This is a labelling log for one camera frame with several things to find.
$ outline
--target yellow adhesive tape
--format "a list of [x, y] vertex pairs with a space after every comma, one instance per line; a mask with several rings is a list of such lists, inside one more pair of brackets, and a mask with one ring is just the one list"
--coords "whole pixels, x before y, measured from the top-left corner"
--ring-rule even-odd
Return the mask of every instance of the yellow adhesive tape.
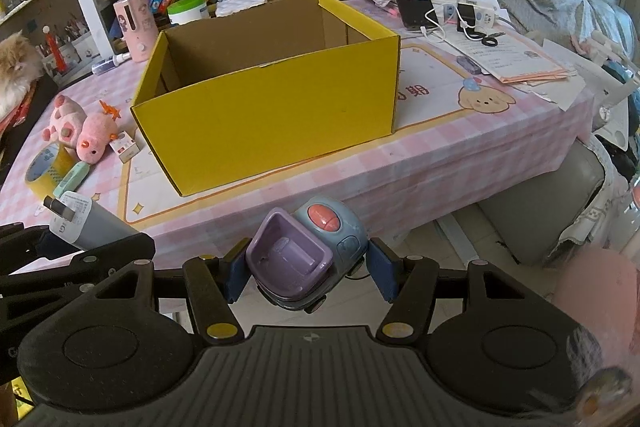
[[45, 196], [53, 196], [66, 173], [76, 164], [64, 146], [49, 144], [38, 153], [24, 175], [27, 187], [42, 202]]

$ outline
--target gray chair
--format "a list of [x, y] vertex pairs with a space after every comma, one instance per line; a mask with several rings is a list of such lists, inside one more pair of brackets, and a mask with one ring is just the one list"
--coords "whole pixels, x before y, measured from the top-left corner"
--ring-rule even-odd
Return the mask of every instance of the gray chair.
[[513, 257], [522, 264], [548, 261], [562, 231], [604, 183], [596, 155], [576, 141], [560, 168], [479, 202]]

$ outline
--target white container with green lid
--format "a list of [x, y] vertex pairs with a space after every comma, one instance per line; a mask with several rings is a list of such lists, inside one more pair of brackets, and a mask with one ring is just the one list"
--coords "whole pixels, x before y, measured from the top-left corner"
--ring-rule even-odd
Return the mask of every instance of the white container with green lid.
[[166, 8], [166, 12], [172, 24], [186, 24], [190, 21], [209, 19], [210, 17], [205, 0], [176, 1]]

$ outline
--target orange button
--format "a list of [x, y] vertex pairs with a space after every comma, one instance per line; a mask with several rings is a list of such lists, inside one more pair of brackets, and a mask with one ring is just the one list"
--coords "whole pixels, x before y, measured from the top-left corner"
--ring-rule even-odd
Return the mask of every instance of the orange button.
[[329, 207], [314, 204], [309, 207], [306, 213], [313, 224], [319, 229], [325, 230], [326, 232], [335, 232], [340, 228], [340, 218]]

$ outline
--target cat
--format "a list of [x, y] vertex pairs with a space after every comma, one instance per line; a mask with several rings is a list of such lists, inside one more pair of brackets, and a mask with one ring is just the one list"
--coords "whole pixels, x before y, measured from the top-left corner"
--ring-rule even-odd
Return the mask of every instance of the cat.
[[0, 42], [0, 121], [20, 105], [42, 73], [42, 58], [22, 32]]

